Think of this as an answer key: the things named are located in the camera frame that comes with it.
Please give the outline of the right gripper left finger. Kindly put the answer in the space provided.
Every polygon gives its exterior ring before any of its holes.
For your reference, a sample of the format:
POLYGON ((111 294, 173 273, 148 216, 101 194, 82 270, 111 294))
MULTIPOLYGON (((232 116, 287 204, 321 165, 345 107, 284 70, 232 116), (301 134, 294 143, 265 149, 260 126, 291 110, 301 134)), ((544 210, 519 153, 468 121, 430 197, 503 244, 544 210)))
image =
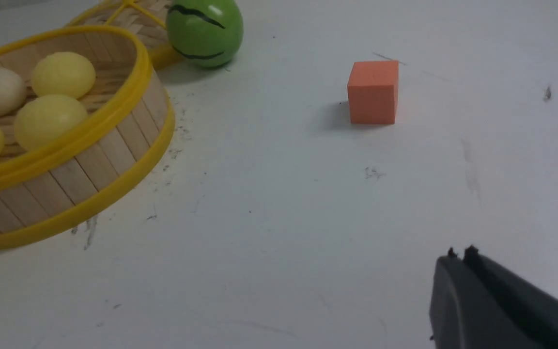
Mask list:
POLYGON ((429 307, 436 349, 542 349, 450 248, 435 264, 429 307))

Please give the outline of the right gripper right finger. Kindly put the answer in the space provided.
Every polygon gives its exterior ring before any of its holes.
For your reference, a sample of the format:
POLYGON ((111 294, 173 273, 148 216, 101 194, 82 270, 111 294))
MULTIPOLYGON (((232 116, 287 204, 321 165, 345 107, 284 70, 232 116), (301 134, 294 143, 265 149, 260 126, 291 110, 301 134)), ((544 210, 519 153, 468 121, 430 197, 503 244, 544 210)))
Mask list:
POLYGON ((558 349, 558 299, 471 245, 463 263, 520 331, 545 349, 558 349))

